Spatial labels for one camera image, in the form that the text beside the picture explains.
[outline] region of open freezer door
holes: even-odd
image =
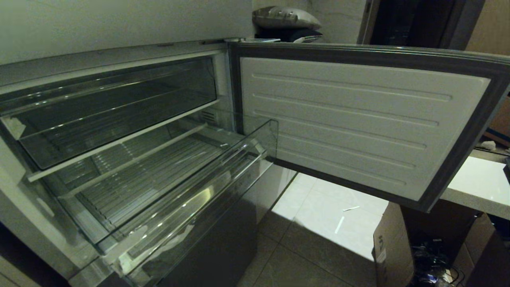
[[[508,58],[460,51],[229,48],[237,111],[278,121],[277,164],[421,211],[445,190],[510,81]]]

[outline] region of white wall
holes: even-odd
[[[246,37],[250,0],[0,1],[0,64],[142,45]]]
[[[252,0],[254,10],[288,6],[308,11],[322,23],[321,42],[356,44],[366,0]]]

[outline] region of wall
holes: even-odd
[[[250,8],[250,0],[2,0],[0,64],[244,37],[250,34]]]
[[[252,0],[254,10],[288,6],[308,11],[321,23],[321,42],[356,44],[366,0]]]
[[[486,0],[466,51],[510,55],[510,1]]]

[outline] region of refrigerator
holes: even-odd
[[[249,1],[0,11],[1,220],[72,286],[171,285],[275,167],[427,212],[510,83],[493,55],[250,41]]]

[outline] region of tiled floor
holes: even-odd
[[[257,255],[238,287],[376,286],[372,234],[387,205],[298,174],[262,219]]]

